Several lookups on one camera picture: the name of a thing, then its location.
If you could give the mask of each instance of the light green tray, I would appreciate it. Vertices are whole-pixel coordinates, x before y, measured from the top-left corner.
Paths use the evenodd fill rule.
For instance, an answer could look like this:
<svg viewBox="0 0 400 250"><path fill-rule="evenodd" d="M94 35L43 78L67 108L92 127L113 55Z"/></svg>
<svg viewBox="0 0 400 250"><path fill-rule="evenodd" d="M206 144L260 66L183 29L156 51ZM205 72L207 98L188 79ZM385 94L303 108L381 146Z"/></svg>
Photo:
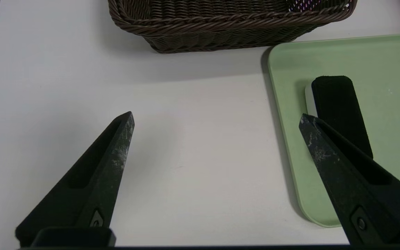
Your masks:
<svg viewBox="0 0 400 250"><path fill-rule="evenodd" d="M298 128L304 88L318 76L351 78L374 160L400 180L400 35L285 43L268 64L300 207L318 225L340 226Z"/></svg>

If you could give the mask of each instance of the basket rim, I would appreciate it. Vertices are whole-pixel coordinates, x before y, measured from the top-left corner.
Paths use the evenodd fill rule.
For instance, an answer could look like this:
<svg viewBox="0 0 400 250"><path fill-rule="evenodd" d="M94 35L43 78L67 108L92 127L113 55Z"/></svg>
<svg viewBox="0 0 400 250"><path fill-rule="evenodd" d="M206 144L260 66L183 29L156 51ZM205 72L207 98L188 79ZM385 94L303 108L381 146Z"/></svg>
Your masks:
<svg viewBox="0 0 400 250"><path fill-rule="evenodd" d="M342 21L353 13L357 0L344 0L340 5L319 11L261 12L227 16L194 16L189 18L131 19L120 4L128 0L108 0L109 13L122 30L136 35L154 36L202 31L238 30L248 28L272 28L302 24L326 24Z"/></svg>

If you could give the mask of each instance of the white tabletop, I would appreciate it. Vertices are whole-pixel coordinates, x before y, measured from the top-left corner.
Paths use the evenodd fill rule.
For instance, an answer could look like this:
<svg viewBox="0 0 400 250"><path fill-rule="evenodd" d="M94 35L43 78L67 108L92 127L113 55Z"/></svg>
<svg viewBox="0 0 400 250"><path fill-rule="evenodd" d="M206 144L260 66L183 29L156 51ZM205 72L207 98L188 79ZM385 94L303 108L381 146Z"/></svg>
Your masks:
<svg viewBox="0 0 400 250"><path fill-rule="evenodd" d="M360 1L298 41L400 33L400 1ZM100 0L1 0L0 249L117 115L135 131L117 245L347 243L300 215L268 48L161 55Z"/></svg>

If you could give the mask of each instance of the wicker basket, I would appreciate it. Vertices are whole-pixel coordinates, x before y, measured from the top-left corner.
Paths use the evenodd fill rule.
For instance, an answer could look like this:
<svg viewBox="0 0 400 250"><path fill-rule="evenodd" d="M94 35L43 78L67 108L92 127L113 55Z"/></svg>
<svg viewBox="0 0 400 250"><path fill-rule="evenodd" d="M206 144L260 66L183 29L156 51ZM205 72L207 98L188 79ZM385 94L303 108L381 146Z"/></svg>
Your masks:
<svg viewBox="0 0 400 250"><path fill-rule="evenodd" d="M341 21L357 0L109 0L123 30L160 53L274 46Z"/></svg>

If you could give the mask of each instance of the screw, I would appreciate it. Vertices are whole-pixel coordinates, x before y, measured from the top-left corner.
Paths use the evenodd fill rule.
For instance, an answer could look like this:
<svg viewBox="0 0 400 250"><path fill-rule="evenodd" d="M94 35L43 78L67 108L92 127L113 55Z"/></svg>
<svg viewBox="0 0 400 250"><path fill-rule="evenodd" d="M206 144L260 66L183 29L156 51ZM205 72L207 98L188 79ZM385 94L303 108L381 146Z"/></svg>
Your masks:
<svg viewBox="0 0 400 250"><path fill-rule="evenodd" d="M362 231L367 229L367 224L365 223L364 219L362 219L361 217L357 218L357 226L359 226L359 229L361 229Z"/></svg>

